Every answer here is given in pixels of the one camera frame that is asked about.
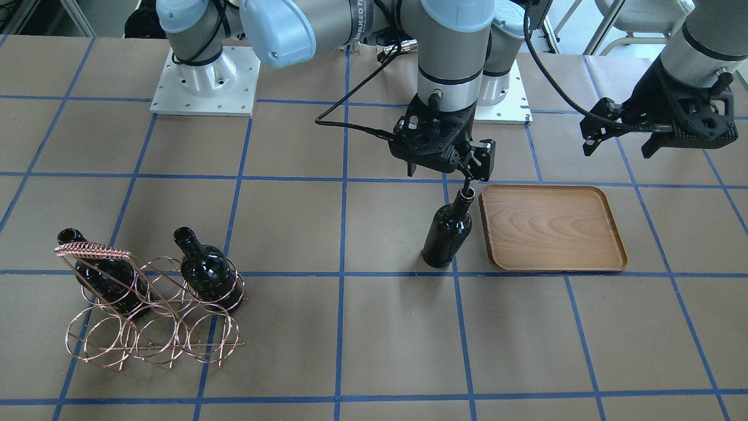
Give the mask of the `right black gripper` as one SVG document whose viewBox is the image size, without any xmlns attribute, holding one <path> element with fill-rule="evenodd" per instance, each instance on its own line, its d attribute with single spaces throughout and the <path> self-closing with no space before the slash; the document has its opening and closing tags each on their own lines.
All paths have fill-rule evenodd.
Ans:
<svg viewBox="0 0 748 421">
<path fill-rule="evenodd" d="M 433 111 L 418 96 L 411 100 L 389 143 L 393 157 L 406 162 L 409 178 L 423 166 L 446 174 L 459 170 L 465 176 L 461 190 L 468 190 L 473 180 L 490 179 L 496 142 L 472 140 L 476 106 L 473 103 L 454 112 Z"/>
</svg>

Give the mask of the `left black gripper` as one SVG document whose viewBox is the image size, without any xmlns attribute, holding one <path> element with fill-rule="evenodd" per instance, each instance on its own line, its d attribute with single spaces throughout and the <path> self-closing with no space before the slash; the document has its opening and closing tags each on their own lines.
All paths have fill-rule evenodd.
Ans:
<svg viewBox="0 0 748 421">
<path fill-rule="evenodd" d="M 618 120 L 626 125 L 646 125 L 649 130 L 668 126 L 652 133 L 641 146 L 644 159 L 653 157 L 664 147 L 681 149 L 719 149 L 737 139 L 734 120 L 735 102 L 730 72 L 719 74 L 707 87 L 690 87 L 666 72 L 657 58 L 635 85 L 631 97 L 622 105 L 601 98 L 589 111 L 604 120 L 585 116 L 580 122 L 584 138 L 583 154 L 590 157 L 604 140 L 623 135 Z"/>
</svg>

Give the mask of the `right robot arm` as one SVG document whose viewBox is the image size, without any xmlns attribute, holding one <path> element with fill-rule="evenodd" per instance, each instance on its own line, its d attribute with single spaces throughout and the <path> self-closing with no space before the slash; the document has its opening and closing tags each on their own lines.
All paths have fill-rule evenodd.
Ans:
<svg viewBox="0 0 748 421">
<path fill-rule="evenodd" d="M 494 141 L 474 141 L 491 46 L 494 1 L 158 1 L 171 46 L 151 110 L 172 115 L 251 116 L 259 68 L 283 68 L 355 43 L 390 46 L 385 64 L 418 45 L 417 92 L 393 130 L 360 130 L 385 140 L 408 163 L 488 181 Z"/>
</svg>

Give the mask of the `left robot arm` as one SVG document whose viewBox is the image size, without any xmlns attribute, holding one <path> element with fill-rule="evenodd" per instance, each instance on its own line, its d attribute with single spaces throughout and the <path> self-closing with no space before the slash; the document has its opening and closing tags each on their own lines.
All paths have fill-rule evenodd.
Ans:
<svg viewBox="0 0 748 421">
<path fill-rule="evenodd" d="M 739 136 L 730 86 L 746 61 L 745 1 L 697 2 L 622 104 L 602 98 L 580 122 L 583 152 L 631 132 L 649 132 L 641 147 L 719 149 Z"/>
</svg>

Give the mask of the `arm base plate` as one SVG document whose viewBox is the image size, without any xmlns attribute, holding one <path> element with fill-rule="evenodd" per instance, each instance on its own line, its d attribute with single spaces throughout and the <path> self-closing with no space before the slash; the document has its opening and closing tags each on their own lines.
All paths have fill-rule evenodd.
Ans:
<svg viewBox="0 0 748 421">
<path fill-rule="evenodd" d="M 529 125 L 534 121 L 517 60 L 513 62 L 512 69 L 505 79 L 508 81 L 508 89 L 497 91 L 498 94 L 503 92 L 502 101 L 491 106 L 478 105 L 475 113 L 476 123 Z"/>
<path fill-rule="evenodd" d="M 250 118 L 259 70 L 260 61 L 251 46 L 224 46 L 216 61 L 203 66 L 176 64 L 168 53 L 150 112 Z"/>
</svg>

